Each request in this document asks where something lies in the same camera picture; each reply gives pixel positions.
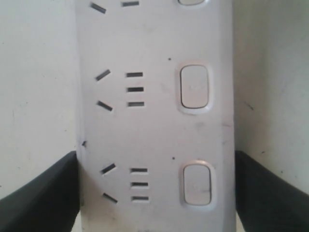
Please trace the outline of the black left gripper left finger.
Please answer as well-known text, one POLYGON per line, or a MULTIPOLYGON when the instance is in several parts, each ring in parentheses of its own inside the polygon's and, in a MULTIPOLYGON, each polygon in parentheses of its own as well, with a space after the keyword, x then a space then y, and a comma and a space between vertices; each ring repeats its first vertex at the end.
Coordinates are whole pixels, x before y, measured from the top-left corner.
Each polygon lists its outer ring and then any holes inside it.
POLYGON ((2 232, 70 232, 80 211, 79 164, 71 151, 0 201, 2 232))

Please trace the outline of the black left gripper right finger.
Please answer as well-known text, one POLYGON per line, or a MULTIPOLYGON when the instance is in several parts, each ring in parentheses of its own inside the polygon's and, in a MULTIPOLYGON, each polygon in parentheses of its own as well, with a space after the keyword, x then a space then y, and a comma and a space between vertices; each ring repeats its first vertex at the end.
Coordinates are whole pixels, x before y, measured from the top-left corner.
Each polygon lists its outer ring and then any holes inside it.
POLYGON ((307 232, 309 196, 235 152, 236 211, 247 232, 307 232))

